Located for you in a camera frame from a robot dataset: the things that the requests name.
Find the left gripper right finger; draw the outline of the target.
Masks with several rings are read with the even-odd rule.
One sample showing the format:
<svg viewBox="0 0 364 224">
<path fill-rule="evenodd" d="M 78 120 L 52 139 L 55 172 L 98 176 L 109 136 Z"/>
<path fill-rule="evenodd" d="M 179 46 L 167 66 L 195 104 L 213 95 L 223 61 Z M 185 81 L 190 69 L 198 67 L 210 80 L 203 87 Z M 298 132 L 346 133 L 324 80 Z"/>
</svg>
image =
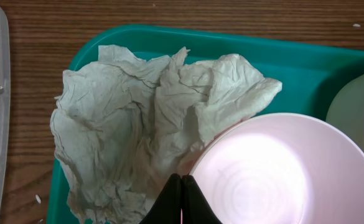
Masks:
<svg viewBox="0 0 364 224">
<path fill-rule="evenodd" d="M 222 224 L 192 175 L 182 177 L 182 224 Z"/>
</svg>

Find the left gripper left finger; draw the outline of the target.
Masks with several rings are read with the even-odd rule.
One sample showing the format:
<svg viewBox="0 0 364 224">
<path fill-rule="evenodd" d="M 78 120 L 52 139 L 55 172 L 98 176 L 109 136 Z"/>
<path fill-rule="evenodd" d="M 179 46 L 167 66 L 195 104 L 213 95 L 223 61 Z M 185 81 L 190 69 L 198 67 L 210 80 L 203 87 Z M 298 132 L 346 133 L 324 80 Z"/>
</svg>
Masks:
<svg viewBox="0 0 364 224">
<path fill-rule="evenodd" d="M 182 179 L 172 174 L 152 208 L 139 224 L 181 224 Z"/>
</svg>

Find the white napkin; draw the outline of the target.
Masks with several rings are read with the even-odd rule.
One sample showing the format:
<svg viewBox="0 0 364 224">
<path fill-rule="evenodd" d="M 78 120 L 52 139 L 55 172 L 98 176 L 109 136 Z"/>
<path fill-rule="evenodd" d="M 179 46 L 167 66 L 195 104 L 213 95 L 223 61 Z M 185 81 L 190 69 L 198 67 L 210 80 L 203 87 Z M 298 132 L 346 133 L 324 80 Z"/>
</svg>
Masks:
<svg viewBox="0 0 364 224">
<path fill-rule="evenodd" d="M 187 55 L 144 60 L 101 45 L 96 61 L 63 72 L 50 129 L 80 223 L 140 222 L 171 174 L 188 174 L 218 135 L 282 89 L 241 55 L 191 64 Z"/>
</svg>

